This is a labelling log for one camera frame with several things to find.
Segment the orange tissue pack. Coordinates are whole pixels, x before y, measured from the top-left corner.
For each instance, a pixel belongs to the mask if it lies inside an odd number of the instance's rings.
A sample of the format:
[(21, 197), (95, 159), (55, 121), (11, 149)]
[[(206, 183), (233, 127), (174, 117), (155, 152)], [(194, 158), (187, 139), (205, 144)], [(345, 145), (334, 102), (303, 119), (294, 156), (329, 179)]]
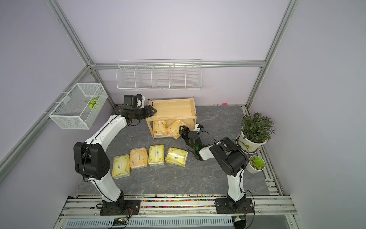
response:
[(186, 127), (187, 125), (182, 120), (174, 121), (168, 128), (167, 133), (174, 139), (178, 139), (180, 137), (179, 129), (180, 126)]
[(153, 122), (153, 136), (154, 137), (167, 136), (167, 127), (165, 120)]
[(142, 169), (148, 165), (148, 154), (146, 148), (136, 148), (130, 151), (130, 168)]

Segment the light wooden two-tier shelf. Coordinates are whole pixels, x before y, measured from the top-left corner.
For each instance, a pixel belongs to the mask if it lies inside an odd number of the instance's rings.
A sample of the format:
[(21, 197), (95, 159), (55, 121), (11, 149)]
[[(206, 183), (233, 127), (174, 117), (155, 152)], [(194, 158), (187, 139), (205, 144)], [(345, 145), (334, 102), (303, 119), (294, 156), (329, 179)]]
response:
[(151, 105), (156, 113), (154, 116), (146, 119), (150, 133), (153, 139), (171, 137), (167, 136), (155, 136), (153, 133), (153, 122), (166, 121), (166, 126), (169, 127), (176, 120), (182, 120), (190, 130), (195, 129), (197, 124), (197, 115), (194, 97), (184, 99), (170, 99), (170, 100), (154, 100), (149, 101), (148, 105)]

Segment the green tissue pack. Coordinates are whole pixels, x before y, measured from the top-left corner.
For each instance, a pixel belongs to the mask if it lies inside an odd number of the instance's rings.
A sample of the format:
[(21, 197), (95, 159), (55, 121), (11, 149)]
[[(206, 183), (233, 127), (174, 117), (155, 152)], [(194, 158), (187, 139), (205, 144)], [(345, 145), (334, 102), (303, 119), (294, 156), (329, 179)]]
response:
[(113, 159), (112, 178), (120, 179), (130, 176), (130, 155), (116, 156)]
[(154, 145), (149, 148), (148, 165), (161, 166), (165, 164), (165, 146)]
[(169, 148), (166, 155), (166, 163), (185, 167), (188, 157), (188, 152), (178, 148)]

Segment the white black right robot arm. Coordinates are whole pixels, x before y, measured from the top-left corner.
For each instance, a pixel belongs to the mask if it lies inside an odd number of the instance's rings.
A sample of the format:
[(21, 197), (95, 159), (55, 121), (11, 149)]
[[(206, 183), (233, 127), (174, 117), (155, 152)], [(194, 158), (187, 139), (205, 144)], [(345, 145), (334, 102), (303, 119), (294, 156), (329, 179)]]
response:
[(214, 158), (220, 168), (227, 174), (227, 199), (234, 208), (240, 208), (246, 200), (243, 172), (249, 163), (248, 156), (231, 139), (223, 139), (204, 145), (199, 131), (191, 131), (188, 127), (179, 126), (179, 134), (186, 142), (186, 146), (199, 161)]

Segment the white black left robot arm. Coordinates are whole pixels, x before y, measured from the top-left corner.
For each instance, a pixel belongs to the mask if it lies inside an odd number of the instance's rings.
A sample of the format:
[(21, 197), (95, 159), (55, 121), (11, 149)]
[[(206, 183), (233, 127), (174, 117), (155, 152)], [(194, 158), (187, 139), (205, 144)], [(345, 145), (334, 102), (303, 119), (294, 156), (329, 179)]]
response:
[(106, 123), (92, 137), (77, 142), (73, 147), (75, 170), (85, 183), (92, 183), (102, 196), (104, 206), (121, 208), (124, 194), (110, 174), (111, 163), (106, 150), (116, 135), (125, 127), (132, 127), (132, 121), (152, 117), (157, 110), (153, 101), (141, 94), (126, 95), (124, 102), (117, 105)]

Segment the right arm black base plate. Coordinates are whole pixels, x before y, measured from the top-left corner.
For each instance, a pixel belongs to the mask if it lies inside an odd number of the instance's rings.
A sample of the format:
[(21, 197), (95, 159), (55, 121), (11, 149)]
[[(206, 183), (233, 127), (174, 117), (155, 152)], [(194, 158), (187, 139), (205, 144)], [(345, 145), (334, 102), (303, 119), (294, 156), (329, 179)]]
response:
[(213, 205), (216, 208), (217, 214), (248, 214), (255, 212), (254, 203), (246, 195), (239, 201), (234, 201), (230, 197), (217, 198)]

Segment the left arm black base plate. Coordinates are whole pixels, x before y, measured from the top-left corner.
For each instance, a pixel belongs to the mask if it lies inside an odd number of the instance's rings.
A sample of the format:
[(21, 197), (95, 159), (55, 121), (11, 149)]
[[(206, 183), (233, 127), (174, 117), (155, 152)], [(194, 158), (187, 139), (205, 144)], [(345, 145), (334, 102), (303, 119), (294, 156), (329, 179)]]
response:
[(138, 215), (141, 201), (137, 199), (121, 199), (117, 202), (102, 201), (101, 216)]

